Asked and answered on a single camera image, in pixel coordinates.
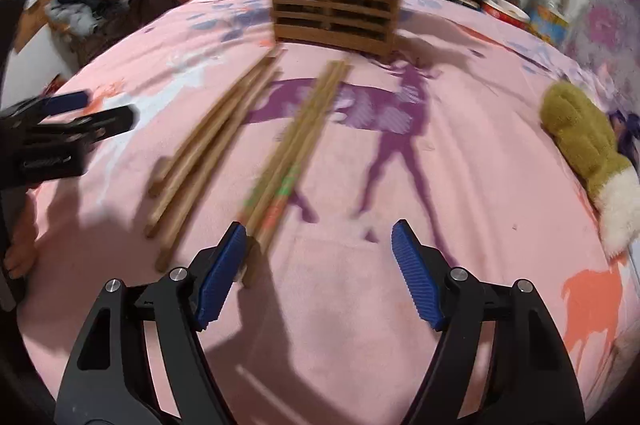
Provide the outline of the person left hand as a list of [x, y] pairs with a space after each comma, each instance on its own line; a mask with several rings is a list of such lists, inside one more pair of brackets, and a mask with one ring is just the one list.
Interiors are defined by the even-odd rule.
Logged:
[[12, 243], [6, 252], [4, 267], [11, 279], [28, 275], [38, 258], [37, 210], [34, 197], [28, 193], [22, 214], [14, 227]]

